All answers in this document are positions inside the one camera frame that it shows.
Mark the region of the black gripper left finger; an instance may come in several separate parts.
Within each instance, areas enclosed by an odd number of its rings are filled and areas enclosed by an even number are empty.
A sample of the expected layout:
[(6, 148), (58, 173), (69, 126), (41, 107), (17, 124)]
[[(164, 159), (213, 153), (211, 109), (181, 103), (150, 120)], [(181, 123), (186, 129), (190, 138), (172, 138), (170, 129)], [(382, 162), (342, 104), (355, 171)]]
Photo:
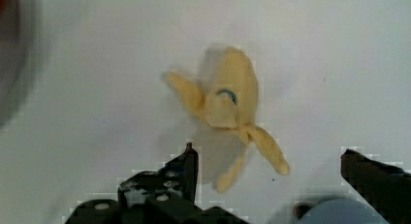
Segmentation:
[(157, 171), (143, 171), (117, 188), (117, 198), (78, 205), (64, 224), (249, 224), (220, 208), (195, 205), (199, 155), (191, 144)]

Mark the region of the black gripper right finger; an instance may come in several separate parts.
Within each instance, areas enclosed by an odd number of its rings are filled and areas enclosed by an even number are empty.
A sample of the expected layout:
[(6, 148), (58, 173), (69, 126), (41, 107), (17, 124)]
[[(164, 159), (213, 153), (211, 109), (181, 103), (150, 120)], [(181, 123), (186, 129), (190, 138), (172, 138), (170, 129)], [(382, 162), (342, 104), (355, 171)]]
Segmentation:
[(340, 174), (387, 222), (410, 224), (409, 173), (346, 149), (340, 156)]

